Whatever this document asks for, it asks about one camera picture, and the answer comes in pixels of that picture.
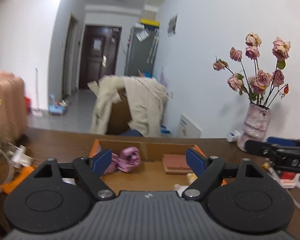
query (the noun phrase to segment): gray refrigerator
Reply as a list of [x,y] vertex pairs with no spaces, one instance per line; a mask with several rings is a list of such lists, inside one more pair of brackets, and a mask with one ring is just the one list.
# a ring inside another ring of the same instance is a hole
[[138,33],[144,31],[138,27],[131,28],[130,44],[127,51],[125,76],[138,76],[138,70],[147,72],[152,77],[154,58],[159,42],[158,29],[145,28],[149,37],[143,41],[138,38]]

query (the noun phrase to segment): dark brown door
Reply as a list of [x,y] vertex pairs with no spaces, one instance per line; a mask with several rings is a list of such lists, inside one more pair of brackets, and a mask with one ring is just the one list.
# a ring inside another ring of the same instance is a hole
[[120,27],[86,26],[79,89],[88,89],[87,83],[115,74],[120,33]]

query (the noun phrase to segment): pink suitcase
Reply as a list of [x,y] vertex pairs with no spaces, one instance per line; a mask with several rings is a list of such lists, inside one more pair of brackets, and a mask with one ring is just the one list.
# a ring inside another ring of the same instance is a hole
[[0,139],[14,142],[26,127],[24,82],[11,73],[0,74]]

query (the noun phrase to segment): silver bolt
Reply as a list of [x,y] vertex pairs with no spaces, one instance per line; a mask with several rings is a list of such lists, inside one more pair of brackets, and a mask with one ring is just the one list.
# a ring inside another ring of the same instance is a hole
[[110,197],[112,197],[112,195],[113,195],[113,192],[108,189],[103,189],[98,192],[98,197],[101,197],[101,198],[110,198]]
[[193,197],[199,197],[200,196],[200,191],[197,190],[197,189],[194,189],[194,188],[191,188],[191,189],[187,189],[185,191],[185,195],[187,197],[190,197],[190,198],[193,198]]

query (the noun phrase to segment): gray tiled floor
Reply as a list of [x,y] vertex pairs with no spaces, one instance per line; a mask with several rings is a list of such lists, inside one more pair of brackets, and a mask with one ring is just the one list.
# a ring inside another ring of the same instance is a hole
[[92,91],[78,91],[67,98],[71,103],[64,116],[50,116],[44,111],[43,117],[28,116],[28,126],[47,130],[90,133],[91,116],[96,101]]

